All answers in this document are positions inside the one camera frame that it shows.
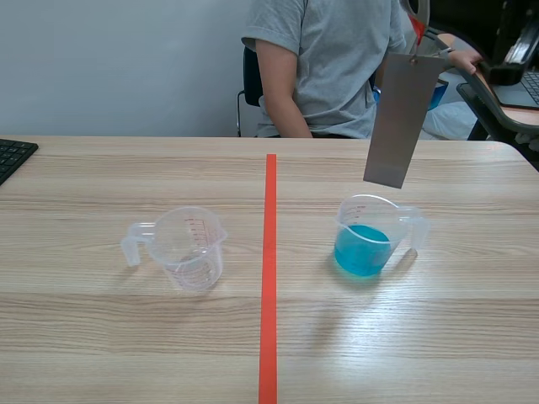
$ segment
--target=keyboard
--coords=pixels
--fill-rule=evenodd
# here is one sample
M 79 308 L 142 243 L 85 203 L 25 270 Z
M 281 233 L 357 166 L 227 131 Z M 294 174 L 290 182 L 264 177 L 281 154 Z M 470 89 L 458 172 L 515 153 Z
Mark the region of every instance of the keyboard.
M 522 78 L 522 85 L 531 95 L 533 100 L 539 105 L 539 73 L 526 72 Z
M 35 143 L 0 139 L 0 185 L 38 149 Z

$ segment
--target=gray t-shirt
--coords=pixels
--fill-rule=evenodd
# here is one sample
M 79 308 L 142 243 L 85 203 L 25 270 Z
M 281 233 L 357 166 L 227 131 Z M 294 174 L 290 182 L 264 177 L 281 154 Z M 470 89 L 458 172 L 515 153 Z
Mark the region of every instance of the gray t-shirt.
M 398 0 L 253 0 L 243 43 L 282 46 L 298 56 L 294 100 L 312 133 L 371 136 L 369 77 L 388 51 L 406 47 Z M 260 99 L 259 136 L 277 135 Z

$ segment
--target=hand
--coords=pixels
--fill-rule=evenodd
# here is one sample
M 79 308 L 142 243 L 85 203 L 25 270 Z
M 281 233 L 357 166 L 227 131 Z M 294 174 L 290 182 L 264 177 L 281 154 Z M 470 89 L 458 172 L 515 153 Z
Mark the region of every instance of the hand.
M 449 54 L 449 60 L 454 67 L 474 75 L 478 70 L 475 65 L 482 61 L 483 57 L 474 49 L 454 50 Z

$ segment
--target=chair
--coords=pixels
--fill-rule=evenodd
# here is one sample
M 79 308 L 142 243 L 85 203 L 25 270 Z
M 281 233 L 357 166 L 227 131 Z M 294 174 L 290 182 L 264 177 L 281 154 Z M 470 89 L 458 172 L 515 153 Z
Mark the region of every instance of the chair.
M 380 93 L 380 90 L 375 87 L 376 74 L 369 78 L 369 83 L 373 91 Z M 242 95 L 245 97 L 245 102 L 253 107 L 259 107 L 260 97 L 264 94 L 262 90 L 262 79 L 260 78 L 259 58 L 256 52 L 249 48 L 243 50 L 243 90 L 237 94 L 236 101 L 236 127 L 237 136 L 242 137 L 242 117 L 240 113 L 240 100 Z

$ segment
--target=measuring cup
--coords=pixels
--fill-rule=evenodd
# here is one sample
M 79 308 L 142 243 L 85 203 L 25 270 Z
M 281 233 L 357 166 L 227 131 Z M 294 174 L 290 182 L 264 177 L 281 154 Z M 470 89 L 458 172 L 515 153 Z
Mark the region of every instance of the measuring cup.
M 359 276 L 379 274 L 410 231 L 411 246 L 419 250 L 430 230 L 419 209 L 397 206 L 374 195 L 346 199 L 336 221 L 335 259 L 343 269 Z
M 138 243 L 146 244 L 155 261 L 184 290 L 204 290 L 222 273 L 221 243 L 227 233 L 209 210 L 185 207 L 172 210 L 155 223 L 136 223 L 121 242 L 127 263 L 141 263 Z

